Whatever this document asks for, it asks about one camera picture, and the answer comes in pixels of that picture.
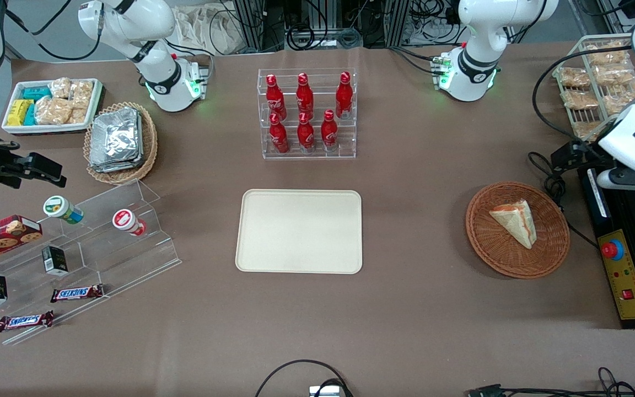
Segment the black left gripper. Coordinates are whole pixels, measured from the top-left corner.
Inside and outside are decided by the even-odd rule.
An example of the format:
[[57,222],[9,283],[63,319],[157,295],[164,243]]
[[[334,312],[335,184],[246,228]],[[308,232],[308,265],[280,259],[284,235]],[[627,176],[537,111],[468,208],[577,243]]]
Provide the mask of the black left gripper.
[[612,168],[612,157],[603,151],[597,143],[572,140],[557,148],[550,155],[554,171],[569,171],[589,165],[593,168]]

